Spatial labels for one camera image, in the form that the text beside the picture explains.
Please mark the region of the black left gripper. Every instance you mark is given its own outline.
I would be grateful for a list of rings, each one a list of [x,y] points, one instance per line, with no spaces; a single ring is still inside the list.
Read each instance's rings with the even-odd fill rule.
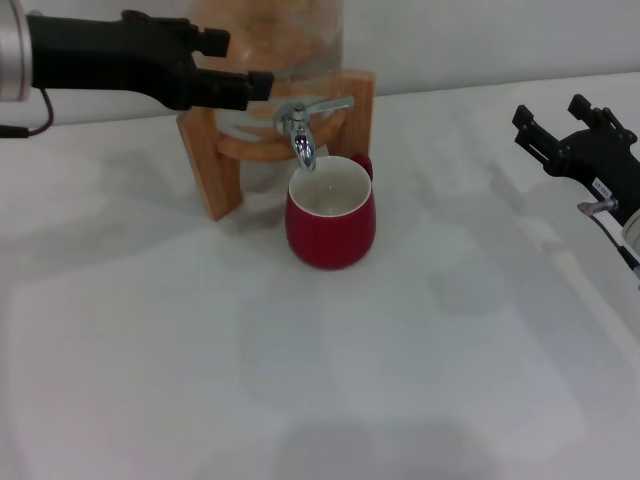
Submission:
[[[201,30],[186,18],[124,10],[117,21],[29,15],[27,23],[35,88],[131,91],[171,110],[246,111],[268,101],[274,83],[271,72],[258,71],[199,69],[192,77],[192,53],[226,55],[230,33]]]

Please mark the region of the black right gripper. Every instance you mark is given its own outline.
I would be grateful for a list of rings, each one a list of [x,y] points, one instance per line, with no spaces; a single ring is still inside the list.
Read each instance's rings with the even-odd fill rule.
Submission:
[[[537,159],[548,175],[562,175],[584,185],[597,199],[604,199],[599,181],[618,201],[613,218],[624,225],[639,210],[639,160],[631,146],[638,137],[623,127],[612,111],[593,108],[581,94],[573,96],[568,112],[589,129],[560,141],[542,128],[532,112],[519,105],[512,119],[518,130],[515,142]]]

